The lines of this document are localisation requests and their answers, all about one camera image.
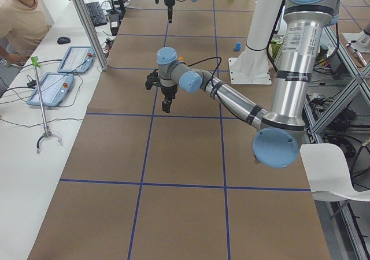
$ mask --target keyboard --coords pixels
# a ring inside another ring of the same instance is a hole
[[[85,5],[94,27],[107,24],[105,14],[99,2],[86,3]]]

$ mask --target computer mouse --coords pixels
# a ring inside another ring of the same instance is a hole
[[[66,44],[66,43],[70,43],[70,42],[71,42],[71,39],[69,37],[67,37],[67,36],[61,36],[57,40],[57,43],[58,44]]]

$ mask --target white chair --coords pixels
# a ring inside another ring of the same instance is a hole
[[[331,143],[303,144],[300,152],[313,199],[346,200],[331,218],[351,200],[370,201],[370,190],[358,192],[353,188],[345,155],[338,146]]]

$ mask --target t-shirt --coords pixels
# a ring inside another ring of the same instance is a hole
[[[50,29],[42,5],[32,8],[19,0],[0,0],[0,39],[6,37],[20,55],[29,57]]]

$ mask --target man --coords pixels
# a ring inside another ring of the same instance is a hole
[[[0,0],[0,39],[6,37],[17,52],[0,46],[0,56],[11,64],[22,65],[49,31],[39,0]]]

